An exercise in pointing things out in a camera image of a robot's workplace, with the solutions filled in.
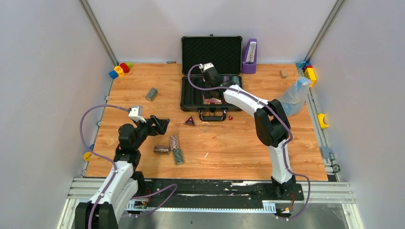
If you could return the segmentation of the red playing card deck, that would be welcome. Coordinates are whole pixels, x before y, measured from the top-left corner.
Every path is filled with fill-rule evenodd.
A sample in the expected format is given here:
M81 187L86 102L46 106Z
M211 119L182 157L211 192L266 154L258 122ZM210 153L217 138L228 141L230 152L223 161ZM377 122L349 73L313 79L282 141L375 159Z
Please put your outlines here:
M207 105L215 105L215 104L222 104L222 101L216 98L205 98L203 100L203 104Z

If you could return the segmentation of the pink poker chip stack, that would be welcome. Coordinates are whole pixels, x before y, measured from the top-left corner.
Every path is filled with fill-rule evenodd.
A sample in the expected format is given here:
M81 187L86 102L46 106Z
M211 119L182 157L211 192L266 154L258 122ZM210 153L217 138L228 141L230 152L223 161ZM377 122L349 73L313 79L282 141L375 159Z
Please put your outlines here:
M180 148L179 147L179 139L176 135L172 135L169 137L169 144L170 144L170 149L171 151L174 151L175 149Z

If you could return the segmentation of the black poker set case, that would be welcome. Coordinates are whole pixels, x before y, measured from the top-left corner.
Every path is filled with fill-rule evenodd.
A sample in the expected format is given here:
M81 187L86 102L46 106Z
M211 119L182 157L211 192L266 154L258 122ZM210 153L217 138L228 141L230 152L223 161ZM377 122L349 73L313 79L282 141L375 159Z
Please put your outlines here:
M183 36L180 108L203 122L223 121L240 109L223 100L224 86L242 86L241 36Z

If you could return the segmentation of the grey-green poker chip stack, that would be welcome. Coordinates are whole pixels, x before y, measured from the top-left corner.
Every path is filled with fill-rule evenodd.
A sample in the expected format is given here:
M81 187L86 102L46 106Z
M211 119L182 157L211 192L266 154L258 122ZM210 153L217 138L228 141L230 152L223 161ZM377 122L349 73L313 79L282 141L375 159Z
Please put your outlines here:
M158 90L156 88L151 88L146 95L146 99L150 102L153 102L158 94Z

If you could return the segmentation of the clear round dealer button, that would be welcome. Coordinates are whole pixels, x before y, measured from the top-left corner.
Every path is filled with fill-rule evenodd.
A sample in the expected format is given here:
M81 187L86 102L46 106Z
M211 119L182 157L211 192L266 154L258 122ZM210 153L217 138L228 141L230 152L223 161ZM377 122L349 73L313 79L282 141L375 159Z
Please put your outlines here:
M209 122L201 122L199 125L199 129L204 132L207 133L211 130L212 126Z

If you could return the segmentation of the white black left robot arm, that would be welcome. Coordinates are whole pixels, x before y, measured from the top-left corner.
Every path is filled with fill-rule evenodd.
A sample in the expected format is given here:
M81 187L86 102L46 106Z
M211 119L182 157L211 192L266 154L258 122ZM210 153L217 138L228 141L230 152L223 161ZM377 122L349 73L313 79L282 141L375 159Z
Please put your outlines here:
M170 119L151 115L147 119L133 118L133 122L118 129L119 144L103 185L86 203L77 205L76 229L117 229L130 199L145 194L144 176L136 171L141 157L139 148L147 137L164 135Z

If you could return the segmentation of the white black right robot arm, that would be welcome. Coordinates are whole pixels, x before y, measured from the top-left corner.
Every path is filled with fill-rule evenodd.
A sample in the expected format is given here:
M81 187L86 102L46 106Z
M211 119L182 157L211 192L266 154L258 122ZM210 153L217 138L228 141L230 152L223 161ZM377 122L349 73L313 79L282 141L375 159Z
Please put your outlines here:
M290 124L279 100L261 99L242 89L233 81L223 81L211 64L199 64L204 88L212 97L232 104L250 114L255 121L256 134L270 154L272 163L273 194L285 199L296 183L290 169L288 142L291 140Z

